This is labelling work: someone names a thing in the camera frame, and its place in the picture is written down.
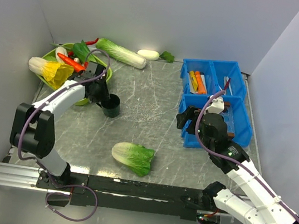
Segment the clear acrylic holder brown ends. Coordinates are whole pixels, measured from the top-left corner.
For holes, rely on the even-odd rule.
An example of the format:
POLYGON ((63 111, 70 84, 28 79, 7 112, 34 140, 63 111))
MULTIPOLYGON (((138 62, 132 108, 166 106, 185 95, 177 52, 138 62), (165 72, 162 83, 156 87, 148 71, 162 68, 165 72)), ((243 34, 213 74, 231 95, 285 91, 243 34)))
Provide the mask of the clear acrylic holder brown ends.
POLYGON ((224 122, 227 124, 228 136, 233 139, 235 137, 235 125, 233 120, 233 109, 230 102, 224 102, 224 110, 220 113, 220 115, 223 117, 224 122))

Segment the dark green mug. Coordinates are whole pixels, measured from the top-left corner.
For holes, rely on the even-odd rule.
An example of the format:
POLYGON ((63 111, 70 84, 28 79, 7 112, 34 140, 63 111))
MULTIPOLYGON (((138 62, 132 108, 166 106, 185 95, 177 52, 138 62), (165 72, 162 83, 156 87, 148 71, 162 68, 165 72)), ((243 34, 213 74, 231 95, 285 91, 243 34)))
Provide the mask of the dark green mug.
POLYGON ((120 98, 115 94, 101 102, 102 112, 106 117, 115 118, 120 114, 120 98))

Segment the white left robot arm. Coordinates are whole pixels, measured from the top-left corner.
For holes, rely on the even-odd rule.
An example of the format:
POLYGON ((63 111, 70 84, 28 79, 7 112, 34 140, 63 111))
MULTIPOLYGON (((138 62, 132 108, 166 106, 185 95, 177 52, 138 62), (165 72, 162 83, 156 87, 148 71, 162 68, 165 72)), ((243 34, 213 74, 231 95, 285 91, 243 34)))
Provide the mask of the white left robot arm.
POLYGON ((54 149, 55 120, 81 99, 96 103, 108 99, 106 75, 105 66, 90 61, 86 70, 74 74, 46 98, 17 107, 9 142, 17 147, 20 159, 24 159, 22 152, 28 153, 28 159, 48 171, 56 189, 68 187, 71 168, 54 149))

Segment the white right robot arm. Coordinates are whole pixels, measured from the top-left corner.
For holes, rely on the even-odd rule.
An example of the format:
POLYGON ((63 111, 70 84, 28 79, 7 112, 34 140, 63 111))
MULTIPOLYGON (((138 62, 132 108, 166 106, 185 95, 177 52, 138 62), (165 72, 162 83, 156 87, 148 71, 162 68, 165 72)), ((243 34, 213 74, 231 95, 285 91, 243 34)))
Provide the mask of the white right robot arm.
POLYGON ((219 208, 243 224, 299 224, 299 214, 281 200, 255 168, 249 155, 228 134, 223 117, 203 114, 189 106, 177 114, 177 128, 189 123, 188 133, 195 134, 199 144, 209 153, 210 160, 233 180, 247 195, 247 203, 228 188, 213 182, 204 189, 202 205, 208 210, 219 208))

